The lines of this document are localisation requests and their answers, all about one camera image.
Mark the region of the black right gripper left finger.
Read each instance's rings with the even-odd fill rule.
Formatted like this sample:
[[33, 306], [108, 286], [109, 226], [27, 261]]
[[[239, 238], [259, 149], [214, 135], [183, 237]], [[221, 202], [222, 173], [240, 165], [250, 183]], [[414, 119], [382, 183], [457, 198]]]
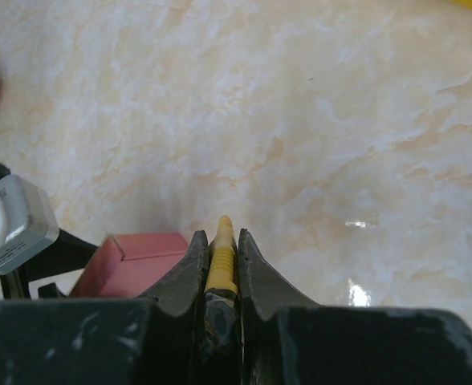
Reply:
[[136, 298], [0, 301], [0, 384], [192, 384], [208, 241]]

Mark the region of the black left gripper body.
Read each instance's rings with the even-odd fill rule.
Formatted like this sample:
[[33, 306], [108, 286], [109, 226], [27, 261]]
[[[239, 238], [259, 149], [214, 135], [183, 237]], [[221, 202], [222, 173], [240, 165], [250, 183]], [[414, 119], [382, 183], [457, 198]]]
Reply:
[[[9, 175], [15, 174], [0, 163], [0, 180]], [[59, 227], [58, 238], [52, 245], [10, 273], [0, 274], [0, 299], [29, 298], [30, 282], [81, 270], [96, 250], [96, 245]]]

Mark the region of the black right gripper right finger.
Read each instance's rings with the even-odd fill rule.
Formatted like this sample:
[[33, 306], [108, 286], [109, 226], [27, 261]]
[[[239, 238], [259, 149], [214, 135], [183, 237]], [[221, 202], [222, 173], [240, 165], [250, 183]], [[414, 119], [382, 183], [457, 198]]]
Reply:
[[472, 384], [472, 330], [445, 310], [323, 306], [238, 239], [245, 384]]

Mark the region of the pink express box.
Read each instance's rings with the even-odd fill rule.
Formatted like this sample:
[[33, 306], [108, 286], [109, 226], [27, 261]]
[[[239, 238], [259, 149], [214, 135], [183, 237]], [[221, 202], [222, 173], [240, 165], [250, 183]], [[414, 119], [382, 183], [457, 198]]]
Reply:
[[188, 247], [179, 233], [111, 235], [95, 251], [69, 296], [134, 298], [168, 273]]

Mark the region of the yellow utility knife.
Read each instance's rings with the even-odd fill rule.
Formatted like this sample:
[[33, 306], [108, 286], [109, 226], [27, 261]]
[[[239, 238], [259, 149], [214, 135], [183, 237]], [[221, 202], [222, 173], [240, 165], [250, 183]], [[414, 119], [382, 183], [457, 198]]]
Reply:
[[205, 355], [232, 361], [240, 355], [237, 246], [232, 220], [224, 215], [210, 244], [210, 267], [204, 290]]

